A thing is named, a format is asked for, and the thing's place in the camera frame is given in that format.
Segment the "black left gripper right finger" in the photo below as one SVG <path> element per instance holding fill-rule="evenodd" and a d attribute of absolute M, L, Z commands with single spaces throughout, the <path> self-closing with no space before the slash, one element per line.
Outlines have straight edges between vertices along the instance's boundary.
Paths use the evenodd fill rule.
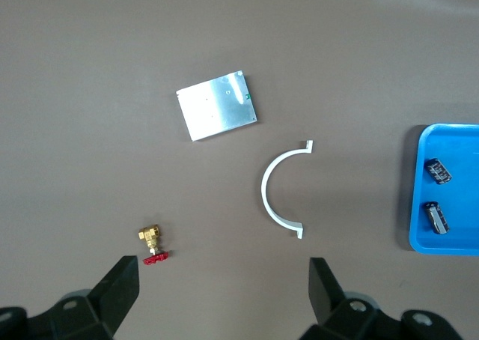
<path fill-rule="evenodd" d="M 405 311 L 400 319 L 384 313 L 366 297 L 343 291 L 325 258 L 311 258 L 308 296 L 317 322 L 301 339 L 461 339 L 442 316 Z"/>

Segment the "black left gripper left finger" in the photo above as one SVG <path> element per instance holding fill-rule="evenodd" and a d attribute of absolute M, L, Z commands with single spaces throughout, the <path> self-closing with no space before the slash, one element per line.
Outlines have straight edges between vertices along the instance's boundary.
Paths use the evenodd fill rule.
<path fill-rule="evenodd" d="M 1 309 L 2 339 L 113 339 L 139 295 L 138 257 L 123 256 L 86 295 L 70 295 L 30 318 Z"/>

